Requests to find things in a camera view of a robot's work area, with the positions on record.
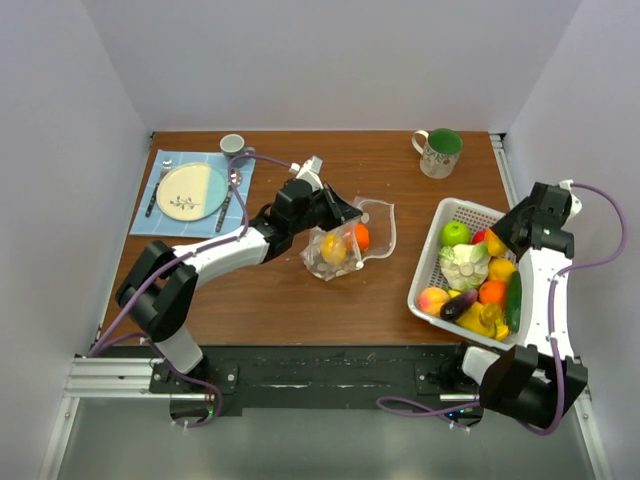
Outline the yellow red mango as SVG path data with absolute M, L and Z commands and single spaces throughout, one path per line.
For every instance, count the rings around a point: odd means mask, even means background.
M 506 245 L 491 229 L 486 230 L 484 235 L 484 243 L 486 244 L 487 250 L 492 257 L 501 257 L 508 251 Z

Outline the orange fruit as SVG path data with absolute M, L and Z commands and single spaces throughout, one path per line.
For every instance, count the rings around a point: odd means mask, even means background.
M 353 235 L 356 241 L 356 244 L 361 252 L 367 251 L 370 246 L 370 233 L 368 228 L 359 223 L 354 227 Z

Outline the yellow lemon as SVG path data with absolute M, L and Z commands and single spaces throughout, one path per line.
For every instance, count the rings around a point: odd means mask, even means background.
M 321 242 L 320 253 L 323 260 L 332 266 L 341 265 L 347 257 L 344 238 L 336 234 L 327 234 Z

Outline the polka dot zip bag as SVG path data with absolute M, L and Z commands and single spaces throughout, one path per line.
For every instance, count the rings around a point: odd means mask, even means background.
M 385 259 L 395 249 L 395 205 L 367 197 L 355 197 L 352 205 L 361 211 L 360 217 L 331 231 L 314 228 L 309 234 L 300 256 L 318 279 L 330 281 L 357 272 L 367 260 Z

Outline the purple eggplant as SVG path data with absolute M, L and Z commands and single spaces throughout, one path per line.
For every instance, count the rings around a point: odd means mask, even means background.
M 451 298 L 440 309 L 440 318 L 445 321 L 458 320 L 476 303 L 478 291 L 470 289 Z

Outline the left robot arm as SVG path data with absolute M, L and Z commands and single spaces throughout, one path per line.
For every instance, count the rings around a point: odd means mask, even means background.
M 162 241 L 149 244 L 117 290 L 116 302 L 164 357 L 177 386 L 185 392 L 213 391 L 206 384 L 208 360 L 186 327 L 196 290 L 279 257 L 301 232 L 331 231 L 361 215 L 328 184 L 314 190 L 305 180 L 289 180 L 246 224 L 212 242 L 174 248 Z

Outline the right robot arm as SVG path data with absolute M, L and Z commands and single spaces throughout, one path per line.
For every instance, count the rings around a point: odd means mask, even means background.
M 452 390 L 466 393 L 478 384 L 482 408 L 539 435 L 557 428 L 588 380 L 586 368 L 574 360 L 567 327 L 574 237 L 564 225 L 582 208 L 572 192 L 574 185 L 571 180 L 536 183 L 492 226 L 519 265 L 519 337 L 500 353 L 470 346 L 463 358 L 445 369 Z

